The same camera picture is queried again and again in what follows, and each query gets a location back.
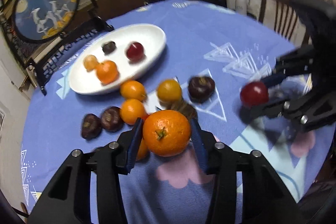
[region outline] blue gripper pad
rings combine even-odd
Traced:
[[[122,174],[124,175],[130,173],[134,168],[142,139],[142,126],[143,120],[138,118],[132,130],[123,132],[118,138],[118,143],[122,145],[124,150],[117,156],[117,165],[123,170]]]
[[[287,78],[283,73],[275,73],[264,78],[261,78],[260,81],[265,84],[267,88],[271,88],[275,85],[280,85],[283,80]]]
[[[193,118],[190,121],[190,126],[191,126],[191,141],[193,142],[198,165],[202,169],[202,171],[207,174],[209,170],[208,153],[213,148],[212,145],[216,143],[216,140],[212,135],[212,133],[203,131],[201,129],[200,125],[198,124],[195,118]]]

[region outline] painting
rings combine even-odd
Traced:
[[[18,0],[16,30],[27,40],[48,39],[62,30],[73,17],[77,0]]]

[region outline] round framed painting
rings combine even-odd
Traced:
[[[45,43],[56,38],[74,17],[79,0],[16,0],[14,30],[25,42]]]

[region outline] blue tablecloth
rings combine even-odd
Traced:
[[[108,21],[115,28],[152,23],[167,35],[167,46],[158,63],[139,81],[148,92],[147,111],[156,110],[155,89],[160,81],[176,77],[184,98],[192,75],[210,75],[216,82],[213,97],[195,105],[202,129],[237,151],[260,150],[298,201],[322,166],[334,134],[334,126],[306,134],[296,132],[280,117],[259,118],[245,124],[239,118],[239,92],[249,80],[270,73],[275,57],[293,46],[258,22],[213,4],[167,0],[131,11]],[[80,136],[86,113],[100,115],[109,106],[120,106],[119,92],[83,96],[68,85],[74,59],[60,68],[46,85],[46,97],[37,89],[29,107],[21,152],[21,173],[27,207],[32,210],[50,178],[75,149],[90,152],[117,140],[119,133],[102,134],[91,141]],[[301,93],[303,77],[291,78],[272,93]],[[91,218],[98,223],[95,176],[91,184]],[[237,180],[237,222],[241,219],[242,185]],[[213,177],[198,168],[190,145],[178,156],[150,155],[136,163],[130,175],[120,175],[120,187],[130,224],[204,223],[210,204]]]

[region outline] pink cloud pattern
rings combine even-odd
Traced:
[[[309,131],[307,133],[298,132],[294,142],[291,145],[291,152],[294,156],[301,158],[308,155],[315,145],[315,132]]]
[[[156,170],[158,180],[168,180],[174,188],[184,188],[191,180],[196,184],[210,182],[214,175],[206,175],[199,168],[193,147],[188,147],[184,153],[169,162],[160,165]]]

